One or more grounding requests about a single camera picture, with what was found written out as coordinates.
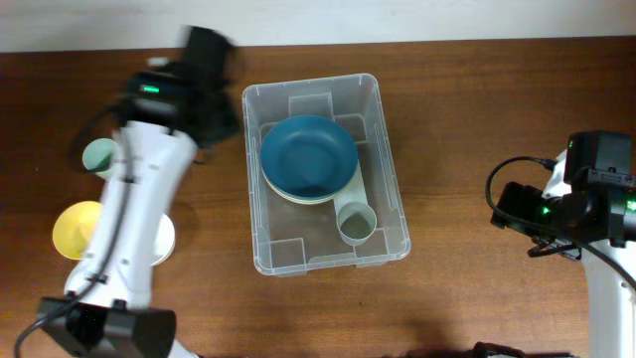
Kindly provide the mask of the cream large bowl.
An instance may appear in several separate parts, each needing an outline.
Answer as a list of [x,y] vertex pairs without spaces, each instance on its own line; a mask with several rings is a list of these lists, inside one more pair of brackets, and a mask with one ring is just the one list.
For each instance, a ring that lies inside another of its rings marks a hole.
[[288,200],[290,202],[296,203],[296,204],[301,204],[301,205],[317,205],[317,204],[322,204],[325,203],[329,200],[333,200],[335,199],[338,195],[343,194],[346,190],[348,190],[352,184],[354,183],[354,179],[355,177],[359,174],[359,172],[361,171],[360,168],[360,162],[357,163],[357,167],[356,170],[354,172],[354,175],[352,176],[351,180],[340,190],[336,191],[335,193],[326,195],[326,196],[320,196],[320,197],[309,197],[309,198],[304,198],[304,197],[300,197],[300,196],[295,196],[289,193],[284,192],[282,189],[277,188],[268,178],[267,176],[264,174],[264,172],[261,170],[261,174],[263,175],[263,178],[265,180],[265,182],[267,183],[267,185],[276,193],[278,194],[280,197],[284,198],[285,200]]
[[275,186],[270,186],[270,188],[273,190],[273,192],[275,192],[277,195],[279,195],[280,197],[282,197],[283,199],[290,201],[292,203],[296,203],[296,204],[301,204],[301,205],[318,205],[318,204],[322,204],[325,202],[328,202],[330,200],[335,199],[338,195],[340,195],[344,190],[341,190],[339,192],[336,192],[332,195],[328,195],[328,196],[324,196],[324,197],[318,197],[318,198],[300,198],[297,196],[293,196],[289,193],[285,193],[284,191],[276,188]]

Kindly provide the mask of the blue large bowl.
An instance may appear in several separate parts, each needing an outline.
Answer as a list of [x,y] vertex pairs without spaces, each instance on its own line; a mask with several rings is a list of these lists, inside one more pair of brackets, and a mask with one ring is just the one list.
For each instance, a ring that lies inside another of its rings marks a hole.
[[284,192],[304,198],[326,196],[352,178],[358,150],[350,132],[314,114],[288,117],[264,136],[261,170]]

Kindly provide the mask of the white small bowl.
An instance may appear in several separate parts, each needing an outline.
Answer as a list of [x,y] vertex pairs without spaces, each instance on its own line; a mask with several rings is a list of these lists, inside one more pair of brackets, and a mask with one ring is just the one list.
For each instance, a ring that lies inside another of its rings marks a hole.
[[159,222],[152,252],[153,267],[164,263],[173,253],[176,244],[176,231],[172,220],[164,214]]

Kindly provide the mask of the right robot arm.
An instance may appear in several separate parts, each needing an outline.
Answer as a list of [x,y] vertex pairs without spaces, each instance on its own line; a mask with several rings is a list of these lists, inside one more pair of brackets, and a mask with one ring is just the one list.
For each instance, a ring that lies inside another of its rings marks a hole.
[[485,196],[492,225],[529,237],[531,258],[560,255],[583,265],[589,298],[589,353],[635,354],[635,177],[632,138],[602,130],[572,134],[544,189],[508,183]]

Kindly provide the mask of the grey cup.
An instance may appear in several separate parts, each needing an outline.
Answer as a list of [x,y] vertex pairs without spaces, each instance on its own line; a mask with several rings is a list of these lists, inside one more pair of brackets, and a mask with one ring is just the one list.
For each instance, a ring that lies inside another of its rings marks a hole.
[[378,218],[364,192],[343,192],[334,198],[336,226],[345,244],[364,244],[378,226]]

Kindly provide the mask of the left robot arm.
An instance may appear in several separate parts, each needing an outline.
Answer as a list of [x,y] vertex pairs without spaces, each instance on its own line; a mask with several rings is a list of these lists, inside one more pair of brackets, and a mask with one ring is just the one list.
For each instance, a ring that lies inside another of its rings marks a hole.
[[88,247],[61,298],[44,297],[36,321],[74,357],[189,357],[174,311],[153,308],[152,259],[162,217],[199,150],[239,129],[227,87],[237,49],[191,27],[179,60],[135,74],[105,110],[118,153]]

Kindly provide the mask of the yellow small bowl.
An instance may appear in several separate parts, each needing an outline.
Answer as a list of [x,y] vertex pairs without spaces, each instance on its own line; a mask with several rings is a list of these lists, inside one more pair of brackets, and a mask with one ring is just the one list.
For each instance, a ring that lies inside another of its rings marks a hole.
[[80,260],[87,249],[101,212],[101,204],[83,201],[66,208],[52,232],[55,249],[63,257]]

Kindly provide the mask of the mint green cup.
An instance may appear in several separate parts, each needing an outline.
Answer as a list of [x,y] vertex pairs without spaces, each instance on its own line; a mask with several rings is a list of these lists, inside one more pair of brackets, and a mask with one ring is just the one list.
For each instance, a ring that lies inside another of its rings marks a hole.
[[108,180],[113,174],[111,160],[118,153],[118,144],[109,138],[92,141],[83,151],[81,161],[88,172]]

